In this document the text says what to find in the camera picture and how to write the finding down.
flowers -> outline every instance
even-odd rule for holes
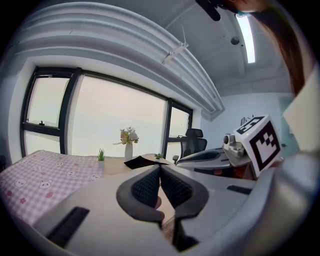
[[[120,129],[120,141],[121,142],[113,143],[113,145],[138,143],[139,137],[136,134],[136,129],[133,127],[128,127],[127,129]]]

ceiling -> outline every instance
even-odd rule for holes
[[[150,19],[181,42],[184,42],[184,29],[189,51],[206,70],[220,96],[291,92],[289,75],[280,52],[252,16],[249,22],[256,61],[248,64],[241,29],[230,11],[218,9],[221,20],[213,21],[195,0],[103,2]],[[232,45],[232,37],[238,37],[240,43]]]

black slot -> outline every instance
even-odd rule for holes
[[[252,191],[251,188],[247,188],[247,187],[242,187],[242,186],[236,186],[236,185],[230,185],[226,188],[227,190],[231,190],[234,192],[238,192],[244,195],[249,195]]]
[[[88,215],[89,210],[74,207],[67,216],[46,236],[54,244],[64,248]]]

chair headrest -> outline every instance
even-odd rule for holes
[[[200,130],[200,129],[189,128],[188,130],[186,130],[185,136],[203,138],[204,134],[203,134],[202,130]]]

black mesh pad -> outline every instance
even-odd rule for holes
[[[192,197],[192,187],[170,172],[162,171],[160,178],[161,187],[173,208],[178,207]]]
[[[139,202],[154,208],[158,200],[159,169],[149,173],[132,185],[131,192]]]

